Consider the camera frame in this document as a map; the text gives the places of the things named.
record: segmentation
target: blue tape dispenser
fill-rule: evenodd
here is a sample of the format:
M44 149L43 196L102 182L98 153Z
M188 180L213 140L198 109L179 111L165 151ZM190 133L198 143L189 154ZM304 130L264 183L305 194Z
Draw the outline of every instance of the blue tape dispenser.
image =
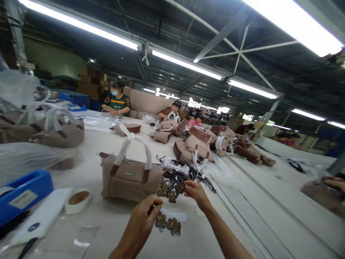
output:
M50 174L36 170L0 188L0 227L53 191Z

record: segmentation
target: tape roll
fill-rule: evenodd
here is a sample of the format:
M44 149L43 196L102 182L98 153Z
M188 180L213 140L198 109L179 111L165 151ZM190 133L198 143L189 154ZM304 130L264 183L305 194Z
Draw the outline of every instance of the tape roll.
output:
M81 212L90 203L92 198L89 189L79 189L65 203L65 210L67 214L76 214Z
M13 191L14 188L11 186L4 186L0 188L0 197L6 195L7 193Z

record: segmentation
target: ceiling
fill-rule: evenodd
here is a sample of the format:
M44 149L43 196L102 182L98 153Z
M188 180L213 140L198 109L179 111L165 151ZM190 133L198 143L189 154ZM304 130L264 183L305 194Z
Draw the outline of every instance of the ceiling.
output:
M249 27L244 50L294 41L250 8L247 9L250 19L236 15L245 6L240 0L176 2L218 31L231 21L232 32L227 39L238 49L241 47L246 23ZM55 3L122 30L129 30L132 34L191 60L215 37L204 25L164 0L55 0ZM343 1L334 0L334 4L340 10L345 10ZM153 55L148 56L149 65L146 65L146 62L142 61L144 51L136 53L32 10L27 11L24 24L24 33L73 49L85 59L94 59L109 73L125 75L144 85L161 86L177 94L203 99L207 105L227 106L233 108L234 112L259 116L269 111L274 102L236 87L232 87L228 94L229 85ZM233 51L222 41L207 56ZM277 124L284 121L291 108L304 109L340 123L345 122L345 69L318 57L299 43L248 52L245 56L276 91L284 94L272 117ZM201 59L199 63L233 75L237 58L236 54ZM269 87L243 58L239 60L235 75L262 87ZM285 126L311 133L315 131L318 123L292 114Z

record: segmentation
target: ceiling light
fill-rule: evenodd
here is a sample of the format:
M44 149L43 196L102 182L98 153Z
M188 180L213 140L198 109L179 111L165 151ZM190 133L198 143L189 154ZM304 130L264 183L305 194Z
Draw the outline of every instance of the ceiling light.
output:
M73 15L67 11L64 11L62 9L56 8L54 6L50 6L46 3L37 4L29 0L19 0L23 5L25 5L27 8L30 8L32 10L35 10L39 13L48 15L50 17L53 17L57 20L63 21L65 23L68 23L70 25L73 25L75 27L78 27L80 29L83 29L85 31L91 32L93 34L96 34L98 36L101 36L103 38L106 38L108 40L117 42L119 44L122 44L126 47L129 47L134 50L141 49L141 43L135 42L130 39L124 39L121 35L115 35L113 31L106 32L102 29L97 28L99 25L97 25L94 22L89 21L88 19Z
M210 71L207 71L205 69L202 69L200 66L195 65L192 62L181 61L181 60L178 60L176 58L173 58L173 57L170 57L168 55L165 55L165 54L163 54L161 52L158 52L156 50L152 50L152 55L157 56L157 57L162 58L162 59L165 59L165 60L168 60L170 62L173 62L175 64L183 66L185 68L191 69L193 71L199 72L199 73L204 74L206 76L213 77L213 78L215 78L217 80L221 80L222 79L222 76L217 75L215 73L212 73Z
M311 114L311 113L308 113L308 112L304 112L304 111L299 110L299 109L293 109L292 112L298 113L298 114L300 114L300 115L303 115L303 116L306 116L306 117L309 117L309 118L312 118L312 119L315 119L315 120L318 120L318 121L324 121L324 120L326 120L326 119L323 118L323 117L319 117L319 116L316 116L316 115Z
M285 127L283 127L283 126L279 126L279 125L276 125L276 124L267 123L266 125L274 126L274 127L278 127L278 128L283 128L283 129L285 129L285 130L291 130L290 128L285 128Z
M144 88L144 90L147 91L147 92L153 92L153 93L155 93L155 91L149 90L149 89L146 89L146 88Z
M277 99L278 98L277 95L262 91L258 88L254 88L252 86L248 86L248 85L245 85L243 83L240 83L240 82L237 82L234 80L230 80L229 85L236 86L236 87L241 88L243 90L247 90L249 92L253 92L253 93L256 93L258 95L262 95L262 96L270 98L270 99Z
M345 125L343 125L343 124L340 124L340 123L337 123L337 122L327 122L327 123L330 124L330 125L333 125L333 126L345 129Z
M242 0L304 46L323 57L343 44L293 0Z

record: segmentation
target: label sticker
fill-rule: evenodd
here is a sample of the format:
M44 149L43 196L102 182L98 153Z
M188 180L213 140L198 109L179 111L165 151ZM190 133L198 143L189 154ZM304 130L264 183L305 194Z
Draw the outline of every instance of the label sticker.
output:
M30 190L26 190L22 192L19 196L11 200L8 204L16 207L17 209L24 209L28 206L31 202L33 202L38 195Z

